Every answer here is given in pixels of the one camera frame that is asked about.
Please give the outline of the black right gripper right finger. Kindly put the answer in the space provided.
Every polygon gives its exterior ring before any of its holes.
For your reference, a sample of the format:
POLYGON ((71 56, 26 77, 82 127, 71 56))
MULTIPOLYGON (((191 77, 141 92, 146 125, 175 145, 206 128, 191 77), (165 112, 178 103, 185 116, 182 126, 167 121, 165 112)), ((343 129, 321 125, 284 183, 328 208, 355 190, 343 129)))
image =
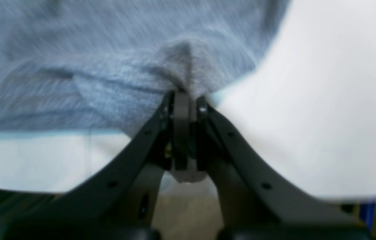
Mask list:
POLYGON ((236 127, 196 102, 196 161, 218 190, 218 240, 370 240, 367 227, 296 187, 270 167, 236 127))

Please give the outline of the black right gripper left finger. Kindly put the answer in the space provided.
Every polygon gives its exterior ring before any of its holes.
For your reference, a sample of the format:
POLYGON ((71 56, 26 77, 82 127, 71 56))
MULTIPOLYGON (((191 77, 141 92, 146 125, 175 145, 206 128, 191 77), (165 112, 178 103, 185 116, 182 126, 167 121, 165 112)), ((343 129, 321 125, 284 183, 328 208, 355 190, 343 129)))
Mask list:
POLYGON ((172 165, 175 93, 98 173, 58 200, 14 220, 6 240, 159 240, 150 228, 165 170, 172 165))

